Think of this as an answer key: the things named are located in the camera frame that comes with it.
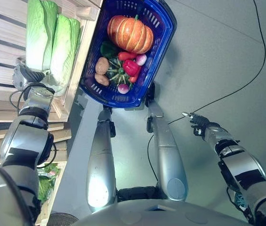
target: wooden crate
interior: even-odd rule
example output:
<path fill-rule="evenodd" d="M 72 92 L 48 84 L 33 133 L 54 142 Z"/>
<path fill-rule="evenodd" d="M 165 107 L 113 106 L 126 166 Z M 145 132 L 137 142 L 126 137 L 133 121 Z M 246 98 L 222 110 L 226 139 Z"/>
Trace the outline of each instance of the wooden crate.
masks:
<path fill-rule="evenodd" d="M 49 125 L 48 131 L 50 131 L 54 136 L 54 142 L 57 147 L 57 155 L 54 159 L 54 163 L 58 164 L 58 168 L 61 169 L 59 175 L 56 178 L 56 182 L 54 185 L 54 190 L 50 195 L 50 198 L 42 205 L 41 213 L 38 216 L 36 221 L 36 225 L 45 226 L 48 222 L 50 212 L 54 203 L 54 199 L 58 192 L 58 187 L 63 177 L 63 173 L 67 164 L 67 140 L 71 138 L 71 130 L 69 124 L 66 123 L 55 123 Z M 2 139 L 4 138 L 7 130 L 0 130 L 0 145 L 2 143 Z M 52 149 L 50 152 L 50 156 L 45 163 L 48 163 L 52 160 L 54 155 L 54 150 Z"/>
<path fill-rule="evenodd" d="M 60 13 L 80 21 L 82 35 L 72 76 L 66 93 L 52 102 L 49 121 L 67 121 L 87 58 L 100 7 L 103 0 L 53 0 Z M 12 85 L 15 59 L 25 55 L 25 24 L 27 3 L 22 0 L 0 0 L 0 122 L 11 122 L 17 116 L 8 102 L 9 95 L 16 91 Z M 19 94 L 13 96 L 17 101 Z"/>

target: fake vegetable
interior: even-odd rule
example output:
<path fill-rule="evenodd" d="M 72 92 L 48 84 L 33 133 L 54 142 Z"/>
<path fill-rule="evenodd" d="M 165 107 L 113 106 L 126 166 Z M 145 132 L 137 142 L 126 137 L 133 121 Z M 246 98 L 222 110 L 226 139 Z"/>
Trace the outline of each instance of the fake vegetable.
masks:
<path fill-rule="evenodd" d="M 41 200 L 42 204 L 44 204 L 44 202 L 48 200 L 50 193 L 53 191 L 55 180 L 59 172 L 60 169 L 57 168 L 56 163 L 52 163 L 43 169 L 38 169 L 38 174 L 39 174 L 38 199 Z"/>
<path fill-rule="evenodd" d="M 134 76 L 132 76 L 132 77 L 129 78 L 129 81 L 130 81 L 131 83 L 135 83 L 135 82 L 137 81 L 137 79 L 138 79 L 138 76 L 139 76 L 139 73 L 140 73 L 140 72 L 141 72 L 141 67 L 139 66 L 137 72 L 135 73 Z"/>
<path fill-rule="evenodd" d="M 105 57 L 100 57 L 95 65 L 97 74 L 105 74 L 109 68 L 109 61 Z"/>
<path fill-rule="evenodd" d="M 129 92 L 129 86 L 127 84 L 120 84 L 117 87 L 118 92 L 120 92 L 121 94 L 126 94 L 127 92 Z"/>
<path fill-rule="evenodd" d="M 136 63 L 139 66 L 143 66 L 147 61 L 147 56 L 145 54 L 137 55 L 136 57 Z"/>
<path fill-rule="evenodd" d="M 135 59 L 137 56 L 136 53 L 128 53 L 128 52 L 120 52 L 118 53 L 118 59 L 121 60 L 121 61 L 124 61 L 124 60 L 133 60 Z"/>
<path fill-rule="evenodd" d="M 129 81 L 130 76 L 122 68 L 122 61 L 117 57 L 111 58 L 109 59 L 109 65 L 106 76 L 109 78 L 111 85 L 118 87 L 119 84 L 127 84 L 131 89 L 133 84 Z"/>
<path fill-rule="evenodd" d="M 105 75 L 103 75 L 103 74 L 97 74 L 97 73 L 95 73 L 95 75 L 94 75 L 94 78 L 95 78 L 95 80 L 99 83 L 99 84 L 101 84 L 101 85 L 103 85 L 103 86 L 108 86 L 109 85 L 109 79 L 105 76 Z"/>
<path fill-rule="evenodd" d="M 154 35 L 152 30 L 140 20 L 125 16 L 110 19 L 107 33 L 110 40 L 118 47 L 132 53 L 142 54 L 150 50 Z"/>
<path fill-rule="evenodd" d="M 100 46 L 100 53 L 103 57 L 112 58 L 117 56 L 118 50 L 112 42 L 103 41 Z"/>
<path fill-rule="evenodd" d="M 123 69 L 129 76 L 134 76 L 138 71 L 139 66 L 133 60 L 125 60 Z"/>
<path fill-rule="evenodd" d="M 58 6 L 52 1 L 29 0 L 26 24 L 26 65 L 35 70 L 50 68 Z"/>
<path fill-rule="evenodd" d="M 75 59 L 80 22 L 59 15 L 54 35 L 49 86 L 55 90 L 55 96 L 61 96 L 67 89 Z"/>

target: orange pumpkin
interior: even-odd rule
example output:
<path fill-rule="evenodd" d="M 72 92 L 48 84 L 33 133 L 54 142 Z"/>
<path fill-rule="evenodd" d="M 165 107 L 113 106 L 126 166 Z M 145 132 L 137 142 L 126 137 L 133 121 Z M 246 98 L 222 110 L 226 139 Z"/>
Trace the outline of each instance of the orange pumpkin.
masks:
<path fill-rule="evenodd" d="M 114 16 L 109 21 L 107 32 L 115 45 L 128 52 L 143 54 L 153 45 L 152 30 L 137 17 Z"/>

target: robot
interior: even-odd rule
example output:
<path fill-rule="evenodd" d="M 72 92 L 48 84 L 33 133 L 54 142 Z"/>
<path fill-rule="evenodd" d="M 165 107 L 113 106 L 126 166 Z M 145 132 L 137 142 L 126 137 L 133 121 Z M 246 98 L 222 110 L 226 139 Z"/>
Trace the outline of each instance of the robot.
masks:
<path fill-rule="evenodd" d="M 34 225 L 40 213 L 37 165 L 49 157 L 53 136 L 47 131 L 54 90 L 20 66 L 14 84 L 23 90 L 24 106 L 12 122 L 0 147 L 0 225 Z M 190 203 L 181 157 L 151 86 L 146 96 L 149 110 L 147 131 L 154 133 L 158 155 L 158 182 L 155 186 L 116 189 L 110 138 L 116 135 L 112 109 L 104 106 L 98 117 L 87 173 L 87 202 L 93 214 L 75 223 L 98 225 L 250 225 L 230 216 Z M 266 175 L 258 161 L 218 123 L 183 113 L 220 158 L 218 166 L 229 189 L 247 204 L 249 223 L 266 226 Z"/>

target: radish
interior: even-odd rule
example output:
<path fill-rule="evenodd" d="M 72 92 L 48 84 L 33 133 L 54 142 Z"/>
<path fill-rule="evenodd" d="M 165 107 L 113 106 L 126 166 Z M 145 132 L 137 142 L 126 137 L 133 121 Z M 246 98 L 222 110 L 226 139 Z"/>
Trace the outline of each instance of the radish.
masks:
<path fill-rule="evenodd" d="M 136 57 L 136 63 L 139 66 L 143 66 L 146 63 L 147 56 L 145 54 L 137 55 Z"/>
<path fill-rule="evenodd" d="M 121 94 L 126 94 L 127 92 L 129 92 L 129 86 L 127 84 L 120 84 L 117 87 L 118 92 L 120 92 Z"/>

